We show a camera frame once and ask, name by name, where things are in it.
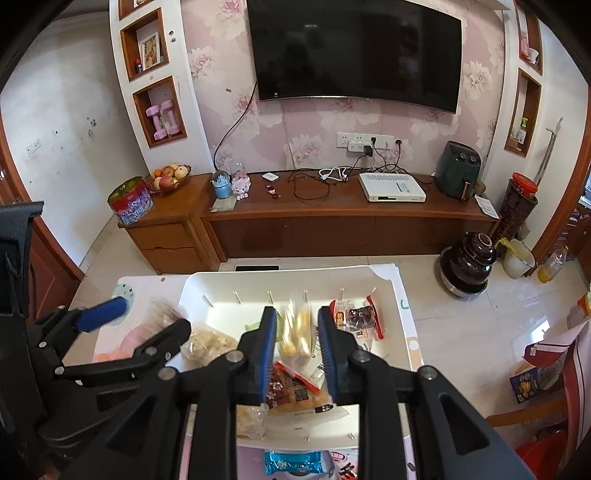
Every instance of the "tile floor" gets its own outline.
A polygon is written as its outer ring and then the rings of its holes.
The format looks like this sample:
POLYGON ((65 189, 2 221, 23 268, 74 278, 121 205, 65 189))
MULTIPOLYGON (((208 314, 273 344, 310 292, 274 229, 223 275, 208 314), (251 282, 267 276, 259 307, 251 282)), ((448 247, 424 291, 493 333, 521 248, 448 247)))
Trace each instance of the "tile floor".
MULTIPOLYGON (((425 362, 435 365, 483 416, 517 406, 508 377, 514 374, 525 346, 541 340, 547 330, 564 330, 569 309, 586 291, 574 261, 547 284, 536 276, 512 280, 497 264, 486 291, 469 300, 459 300, 444 289, 436 275, 435 255, 243 258, 230 259, 220 271, 233 271, 237 265, 279 265, 289 270, 390 262, 401 270, 425 362)), ((154 270, 126 232, 116 229, 90 265, 72 308, 110 298, 117 280, 125 275, 152 274, 154 270)), ((82 336, 65 360, 90 361, 95 342, 96 334, 82 336)), ((529 435, 521 426, 499 431, 511 445, 529 435)))

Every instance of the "black tv screen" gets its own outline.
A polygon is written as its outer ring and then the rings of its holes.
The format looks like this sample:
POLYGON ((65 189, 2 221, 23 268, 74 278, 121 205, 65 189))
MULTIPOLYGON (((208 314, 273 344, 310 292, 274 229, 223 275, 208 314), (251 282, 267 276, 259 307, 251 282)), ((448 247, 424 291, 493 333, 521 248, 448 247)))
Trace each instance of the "black tv screen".
POLYGON ((459 19, 405 0, 249 0, 260 100, 360 97, 456 112, 459 19))

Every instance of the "red lid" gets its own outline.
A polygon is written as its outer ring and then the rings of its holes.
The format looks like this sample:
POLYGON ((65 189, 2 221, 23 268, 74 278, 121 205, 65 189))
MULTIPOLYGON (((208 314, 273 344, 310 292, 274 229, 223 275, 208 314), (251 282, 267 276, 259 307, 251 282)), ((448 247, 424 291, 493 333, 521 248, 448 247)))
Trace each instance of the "red lid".
POLYGON ((513 181, 523 189, 526 195, 538 191, 538 186, 525 175, 515 172, 512 178, 513 181))

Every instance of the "red and white cloth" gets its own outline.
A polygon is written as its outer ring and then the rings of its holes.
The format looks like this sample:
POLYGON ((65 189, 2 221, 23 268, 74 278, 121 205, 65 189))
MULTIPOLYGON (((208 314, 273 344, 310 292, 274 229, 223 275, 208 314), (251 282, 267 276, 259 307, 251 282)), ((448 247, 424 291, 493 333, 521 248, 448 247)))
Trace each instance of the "red and white cloth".
POLYGON ((553 338, 525 347, 524 359, 549 367, 567 352, 562 370, 569 414, 567 458, 579 447, 591 426, 591 317, 553 338))

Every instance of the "wooden door frame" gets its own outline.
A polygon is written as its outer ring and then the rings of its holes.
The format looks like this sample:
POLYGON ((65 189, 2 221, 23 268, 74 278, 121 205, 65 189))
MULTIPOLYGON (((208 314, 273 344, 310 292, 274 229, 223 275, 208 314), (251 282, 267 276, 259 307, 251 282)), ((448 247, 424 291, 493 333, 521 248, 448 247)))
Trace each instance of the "wooden door frame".
MULTIPOLYGON (((10 148, 8 147, 6 132, 4 131, 4 123, 2 122, 2 111, 0 109, 0 169, 2 168, 6 170, 6 178, 3 182, 8 185, 8 188, 12 191, 12 194, 17 201, 22 200, 23 202, 30 202, 31 197, 29 197, 27 189, 18 174, 17 167, 14 164, 14 160, 10 153, 10 148)), ((57 242, 41 217, 36 217, 33 220, 33 230, 41 239, 44 246, 48 250, 55 252, 57 262, 68 275, 74 280, 82 281, 84 273, 57 242)))
POLYGON ((591 171, 591 88, 587 93, 587 118, 585 120, 585 130, 583 131, 583 140, 579 149, 579 156, 574 164, 573 172, 570 176, 564 195, 556 207, 554 215, 546 226, 544 233, 531 251, 535 260, 541 263, 550 253, 550 249, 556 243, 560 232, 566 225, 571 213, 579 202, 581 192, 589 172, 591 171))

